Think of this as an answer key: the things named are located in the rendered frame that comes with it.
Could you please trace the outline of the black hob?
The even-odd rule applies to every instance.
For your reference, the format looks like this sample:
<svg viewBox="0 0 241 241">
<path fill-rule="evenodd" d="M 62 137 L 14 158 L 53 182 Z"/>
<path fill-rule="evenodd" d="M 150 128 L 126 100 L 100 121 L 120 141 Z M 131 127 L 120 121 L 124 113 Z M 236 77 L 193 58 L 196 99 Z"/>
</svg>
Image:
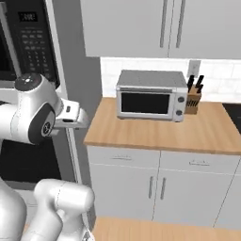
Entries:
<svg viewBox="0 0 241 241">
<path fill-rule="evenodd" d="M 241 135 L 241 104 L 223 103 L 223 107 L 232 119 L 233 124 Z"/>
</svg>

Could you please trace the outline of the wooden knife block with knives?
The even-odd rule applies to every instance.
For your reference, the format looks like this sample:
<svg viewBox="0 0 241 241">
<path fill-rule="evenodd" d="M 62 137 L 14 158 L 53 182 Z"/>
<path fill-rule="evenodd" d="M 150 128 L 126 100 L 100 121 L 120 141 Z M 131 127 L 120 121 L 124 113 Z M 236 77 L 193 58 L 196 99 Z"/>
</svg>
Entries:
<svg viewBox="0 0 241 241">
<path fill-rule="evenodd" d="M 187 100 L 186 100 L 186 106 L 185 106 L 185 113 L 186 114 L 193 114 L 195 115 L 198 112 L 198 104 L 201 99 L 201 90 L 203 88 L 203 80 L 204 76 L 201 75 L 198 78 L 197 83 L 194 83 L 195 76 L 190 75 L 188 82 L 187 82 Z"/>
</svg>

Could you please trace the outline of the grey base cupboard door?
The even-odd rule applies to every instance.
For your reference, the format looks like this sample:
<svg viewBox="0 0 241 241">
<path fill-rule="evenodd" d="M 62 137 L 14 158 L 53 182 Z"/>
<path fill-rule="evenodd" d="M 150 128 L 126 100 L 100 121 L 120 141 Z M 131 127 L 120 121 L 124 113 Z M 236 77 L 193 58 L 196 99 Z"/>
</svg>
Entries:
<svg viewBox="0 0 241 241">
<path fill-rule="evenodd" d="M 166 177 L 164 199 L 160 200 Z M 160 169 L 153 221 L 212 227 L 233 175 Z"/>
<path fill-rule="evenodd" d="M 241 230 L 241 170 L 233 176 L 215 227 Z"/>
<path fill-rule="evenodd" d="M 149 199 L 149 181 L 153 194 Z M 97 217 L 151 220 L 153 218 L 157 169 L 90 165 Z"/>
</svg>

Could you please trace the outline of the silver toaster oven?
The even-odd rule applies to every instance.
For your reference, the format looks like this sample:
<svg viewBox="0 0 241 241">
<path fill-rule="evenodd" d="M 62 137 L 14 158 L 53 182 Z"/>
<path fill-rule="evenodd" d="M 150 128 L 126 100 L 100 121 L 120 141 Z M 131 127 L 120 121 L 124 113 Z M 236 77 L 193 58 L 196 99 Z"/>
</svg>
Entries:
<svg viewBox="0 0 241 241">
<path fill-rule="evenodd" d="M 187 91 L 182 72 L 122 70 L 116 85 L 117 117 L 181 122 Z"/>
</svg>

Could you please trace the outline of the white wall socket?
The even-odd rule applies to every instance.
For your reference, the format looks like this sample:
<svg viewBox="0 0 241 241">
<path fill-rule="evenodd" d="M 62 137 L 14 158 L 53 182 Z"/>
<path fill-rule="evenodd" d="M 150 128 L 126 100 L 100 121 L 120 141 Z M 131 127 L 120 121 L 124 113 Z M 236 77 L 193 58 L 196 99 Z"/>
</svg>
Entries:
<svg viewBox="0 0 241 241">
<path fill-rule="evenodd" d="M 188 64 L 187 76 L 194 75 L 197 77 L 199 75 L 201 62 L 199 60 L 190 59 Z"/>
</svg>

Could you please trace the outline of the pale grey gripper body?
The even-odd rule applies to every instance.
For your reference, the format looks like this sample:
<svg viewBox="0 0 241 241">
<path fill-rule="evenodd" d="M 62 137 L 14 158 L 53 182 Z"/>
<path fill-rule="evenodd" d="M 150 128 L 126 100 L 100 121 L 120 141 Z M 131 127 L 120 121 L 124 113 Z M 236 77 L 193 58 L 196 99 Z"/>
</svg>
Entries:
<svg viewBox="0 0 241 241">
<path fill-rule="evenodd" d="M 55 128 L 87 128 L 88 115 L 86 111 L 77 105 L 67 104 L 56 117 Z"/>
</svg>

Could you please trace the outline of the grey drawer front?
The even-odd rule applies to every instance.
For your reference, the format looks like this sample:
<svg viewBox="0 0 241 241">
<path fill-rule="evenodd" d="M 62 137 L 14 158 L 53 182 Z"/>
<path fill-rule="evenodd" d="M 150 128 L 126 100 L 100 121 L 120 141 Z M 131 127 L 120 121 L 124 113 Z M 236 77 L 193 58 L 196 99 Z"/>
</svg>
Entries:
<svg viewBox="0 0 241 241">
<path fill-rule="evenodd" d="M 205 161 L 209 163 L 210 166 L 190 166 L 189 162 L 192 160 Z M 239 156 L 237 155 L 162 151 L 160 168 L 171 170 L 233 174 L 238 162 Z"/>
<path fill-rule="evenodd" d="M 91 164 L 157 169 L 159 166 L 159 151 L 126 149 L 100 146 L 87 146 L 88 160 Z M 115 155 L 131 156 L 133 161 L 112 160 Z"/>
</svg>

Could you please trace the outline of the grey wall cupboard door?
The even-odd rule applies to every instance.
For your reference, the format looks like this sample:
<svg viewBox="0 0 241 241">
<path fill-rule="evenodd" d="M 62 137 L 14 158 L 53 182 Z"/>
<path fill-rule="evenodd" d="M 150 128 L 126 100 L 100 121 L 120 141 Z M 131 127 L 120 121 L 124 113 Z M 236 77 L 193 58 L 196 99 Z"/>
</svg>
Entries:
<svg viewBox="0 0 241 241">
<path fill-rule="evenodd" d="M 167 57 L 172 0 L 160 47 L 163 0 L 80 0 L 87 56 Z"/>
<path fill-rule="evenodd" d="M 241 0 L 186 0 L 176 48 L 182 0 L 173 0 L 169 57 L 241 59 Z"/>
</svg>

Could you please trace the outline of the black built-in microwave oven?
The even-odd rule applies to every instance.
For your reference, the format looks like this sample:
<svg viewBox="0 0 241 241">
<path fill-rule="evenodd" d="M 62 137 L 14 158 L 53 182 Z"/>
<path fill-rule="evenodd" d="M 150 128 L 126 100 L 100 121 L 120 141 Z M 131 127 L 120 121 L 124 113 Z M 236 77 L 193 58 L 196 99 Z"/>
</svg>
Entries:
<svg viewBox="0 0 241 241">
<path fill-rule="evenodd" d="M 0 0 L 0 81 L 40 73 L 60 86 L 44 0 Z"/>
</svg>

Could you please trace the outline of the black built-in wall oven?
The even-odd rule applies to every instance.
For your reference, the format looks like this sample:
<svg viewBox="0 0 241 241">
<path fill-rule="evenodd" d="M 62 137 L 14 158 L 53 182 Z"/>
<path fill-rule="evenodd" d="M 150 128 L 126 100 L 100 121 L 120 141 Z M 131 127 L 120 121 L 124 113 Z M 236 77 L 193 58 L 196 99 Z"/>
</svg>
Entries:
<svg viewBox="0 0 241 241">
<path fill-rule="evenodd" d="M 36 184 L 41 179 L 60 179 L 53 140 L 40 145 L 4 140 L 0 152 L 0 176 L 6 181 Z"/>
</svg>

